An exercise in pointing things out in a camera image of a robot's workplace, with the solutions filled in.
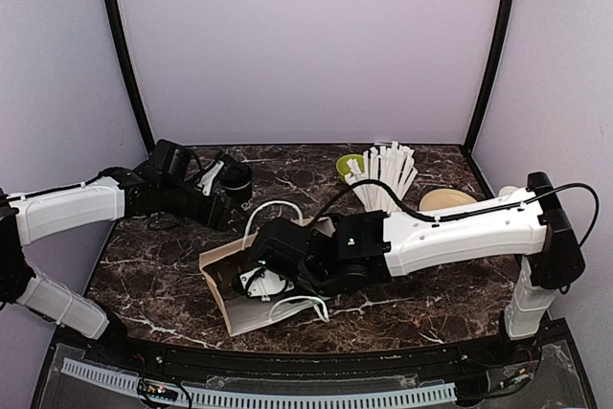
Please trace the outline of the black paper coffee cup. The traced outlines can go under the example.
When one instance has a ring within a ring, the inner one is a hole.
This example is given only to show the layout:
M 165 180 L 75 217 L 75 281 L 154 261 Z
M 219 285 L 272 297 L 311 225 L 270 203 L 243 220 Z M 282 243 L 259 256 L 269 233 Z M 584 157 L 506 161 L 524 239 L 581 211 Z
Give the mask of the black paper coffee cup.
M 252 183 L 248 182 L 240 187 L 226 187 L 226 194 L 230 197 L 233 206 L 241 211 L 248 211 L 252 206 Z

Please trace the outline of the brown paper bag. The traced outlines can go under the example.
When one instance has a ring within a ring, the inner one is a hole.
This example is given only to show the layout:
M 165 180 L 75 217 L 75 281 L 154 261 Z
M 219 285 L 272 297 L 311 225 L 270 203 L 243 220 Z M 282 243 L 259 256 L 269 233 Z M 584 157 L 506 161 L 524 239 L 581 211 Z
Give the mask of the brown paper bag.
M 307 225 L 313 220 L 305 218 L 300 207 L 294 203 L 271 200 L 251 213 L 240 239 L 199 256 L 200 272 L 232 337 L 272 326 L 309 308 L 315 311 L 320 321 L 329 321 L 326 297 L 303 294 L 295 283 L 272 271 L 268 263 L 259 265 L 248 260 L 248 250 L 256 237 L 251 227 L 256 216 L 271 206 L 294 210 L 294 223 Z

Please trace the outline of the single black lid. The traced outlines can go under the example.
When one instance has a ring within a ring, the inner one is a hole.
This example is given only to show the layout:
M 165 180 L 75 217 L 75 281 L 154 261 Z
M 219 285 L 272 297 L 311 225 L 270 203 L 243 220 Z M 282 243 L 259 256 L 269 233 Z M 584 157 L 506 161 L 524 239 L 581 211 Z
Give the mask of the single black lid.
M 252 182 L 252 179 L 251 168 L 246 164 L 237 162 L 225 163 L 218 177 L 221 186 L 229 190 L 245 188 Z

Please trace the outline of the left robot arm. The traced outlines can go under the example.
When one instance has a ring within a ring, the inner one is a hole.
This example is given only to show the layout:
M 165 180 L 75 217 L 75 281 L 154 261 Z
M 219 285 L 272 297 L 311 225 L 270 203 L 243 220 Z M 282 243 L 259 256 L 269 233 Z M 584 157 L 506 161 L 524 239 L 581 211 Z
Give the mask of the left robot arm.
M 113 224 L 134 217 L 171 215 L 215 230 L 227 228 L 234 203 L 227 186 L 234 159 L 217 152 L 203 164 L 189 147 L 162 140 L 133 168 L 109 167 L 93 178 L 30 193 L 1 195 L 1 304 L 19 306 L 98 342 L 115 367 L 135 358 L 125 327 L 108 308 L 65 283 L 58 270 L 28 249 L 53 242 L 60 249 L 83 249 L 93 260 L 93 244 Z

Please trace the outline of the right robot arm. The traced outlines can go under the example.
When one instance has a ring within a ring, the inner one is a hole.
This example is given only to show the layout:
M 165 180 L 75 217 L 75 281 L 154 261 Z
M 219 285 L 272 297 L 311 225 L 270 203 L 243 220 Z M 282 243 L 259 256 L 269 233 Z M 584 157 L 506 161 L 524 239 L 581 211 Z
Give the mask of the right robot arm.
M 302 294 L 331 298 L 434 266 L 518 255 L 520 275 L 501 318 L 504 331 L 488 345 L 489 357 L 508 365 L 536 335 L 556 293 L 585 270 L 584 241 L 557 196 L 578 186 L 554 187 L 538 171 L 510 193 L 428 213 L 395 197 L 396 211 L 336 217 L 329 234 L 316 227 L 326 209 L 307 225 L 275 218 L 255 235 L 248 257 Z

